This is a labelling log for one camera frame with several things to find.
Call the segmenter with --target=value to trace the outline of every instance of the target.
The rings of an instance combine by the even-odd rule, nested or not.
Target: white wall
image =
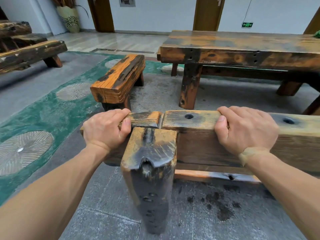
[[[65,33],[67,29],[63,25],[53,2],[51,0],[37,1],[53,35]]]
[[[302,34],[320,6],[320,0],[225,0],[218,31]]]
[[[85,8],[86,11],[88,12],[88,15],[89,15],[89,17],[88,17],[86,11],[82,7],[76,7],[78,10],[78,13],[79,13],[80,27],[83,29],[95,30],[94,21],[92,19],[88,0],[75,0],[75,2],[77,5],[80,5],[83,8]]]
[[[136,7],[120,7],[109,0],[115,30],[171,32],[192,30],[196,0],[135,0]]]
[[[0,0],[0,5],[9,20],[29,22],[33,33],[51,32],[37,0]]]

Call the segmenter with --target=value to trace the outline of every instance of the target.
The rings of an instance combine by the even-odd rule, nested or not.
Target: framed picture
[[[135,0],[119,0],[120,7],[135,7],[136,2]]]

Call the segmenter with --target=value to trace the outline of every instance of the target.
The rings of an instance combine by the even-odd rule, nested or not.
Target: hand
[[[131,132],[130,119],[123,120],[129,113],[130,110],[124,108],[122,110],[109,110],[92,116],[83,123],[83,137],[86,145],[94,145],[106,150],[106,153],[117,148]]]
[[[270,151],[275,144],[279,127],[268,113],[237,106],[223,106],[217,110],[222,115],[218,118],[214,130],[220,144],[233,155],[238,156],[251,147]]]

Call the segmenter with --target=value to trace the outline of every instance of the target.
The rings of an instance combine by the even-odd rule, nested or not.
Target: forearm
[[[1,239],[58,239],[104,157],[86,147],[10,199],[0,208]]]
[[[246,151],[245,167],[270,190],[306,238],[320,239],[320,180],[271,153]]]

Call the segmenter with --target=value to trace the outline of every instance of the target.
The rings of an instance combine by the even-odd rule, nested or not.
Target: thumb
[[[126,118],[122,121],[119,137],[121,138],[122,141],[124,141],[130,132],[131,132],[131,121],[129,118]]]
[[[218,136],[220,144],[225,145],[228,140],[229,130],[227,127],[227,118],[221,115],[216,124],[214,125],[214,131]]]

